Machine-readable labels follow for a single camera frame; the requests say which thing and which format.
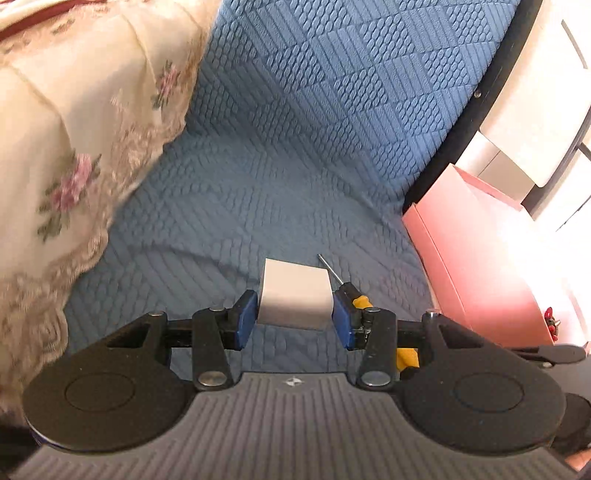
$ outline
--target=yellow screwdriver handle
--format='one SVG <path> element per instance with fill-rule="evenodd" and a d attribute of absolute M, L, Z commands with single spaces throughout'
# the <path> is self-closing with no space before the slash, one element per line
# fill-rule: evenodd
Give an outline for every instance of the yellow screwdriver handle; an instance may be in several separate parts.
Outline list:
<path fill-rule="evenodd" d="M 357 309 L 373 307 L 366 295 L 354 299 L 353 306 Z M 396 352 L 396 367 L 399 371 L 404 370 L 406 367 L 418 367 L 418 355 L 414 348 L 398 348 Z"/>
<path fill-rule="evenodd" d="M 366 309 L 367 307 L 373 307 L 373 305 L 371 305 L 369 298 L 367 298 L 365 295 L 361 295 L 360 297 L 357 297 L 356 299 L 354 299 L 353 301 L 353 307 L 355 307 L 356 309 Z"/>

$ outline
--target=blue textured mat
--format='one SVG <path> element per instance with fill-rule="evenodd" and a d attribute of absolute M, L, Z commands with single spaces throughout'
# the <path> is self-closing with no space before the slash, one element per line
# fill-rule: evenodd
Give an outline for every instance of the blue textured mat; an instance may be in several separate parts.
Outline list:
<path fill-rule="evenodd" d="M 70 350 L 153 309 L 257 288 L 265 257 L 317 265 L 399 317 L 430 296 L 404 193 L 490 63 L 519 0 L 225 0 L 185 133 L 120 211 L 66 307 Z M 334 371 L 334 331 L 257 327 L 245 370 Z M 183 376 L 187 352 L 173 367 Z"/>

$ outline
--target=cream curtain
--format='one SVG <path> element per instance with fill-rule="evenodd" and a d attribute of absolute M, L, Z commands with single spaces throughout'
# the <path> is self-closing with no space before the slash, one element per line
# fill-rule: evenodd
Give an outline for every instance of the cream curtain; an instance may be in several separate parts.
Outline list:
<path fill-rule="evenodd" d="M 23 422 L 24 387 L 66 347 L 72 284 L 184 128 L 218 6 L 81 5 L 0 43 L 0 422 Z"/>

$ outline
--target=white block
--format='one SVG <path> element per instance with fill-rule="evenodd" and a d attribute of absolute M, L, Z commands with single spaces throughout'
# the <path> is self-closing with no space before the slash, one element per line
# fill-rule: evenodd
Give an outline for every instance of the white block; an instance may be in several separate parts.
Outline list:
<path fill-rule="evenodd" d="M 328 270 L 265 260 L 258 323 L 324 330 L 332 322 L 333 294 Z"/>

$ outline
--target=metal screwdriver shaft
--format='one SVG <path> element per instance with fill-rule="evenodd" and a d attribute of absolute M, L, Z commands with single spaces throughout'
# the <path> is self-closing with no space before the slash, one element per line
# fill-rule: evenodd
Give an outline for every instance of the metal screwdriver shaft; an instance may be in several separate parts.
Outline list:
<path fill-rule="evenodd" d="M 324 259 L 324 257 L 322 256 L 322 254 L 318 254 L 318 259 L 324 264 L 324 266 L 326 268 L 328 268 L 329 272 L 332 273 L 334 275 L 334 277 L 336 278 L 336 281 L 339 282 L 340 285 L 342 285 L 343 283 L 345 283 L 341 277 L 339 277 L 336 272 L 332 269 L 332 267 L 329 265 L 329 263 Z"/>

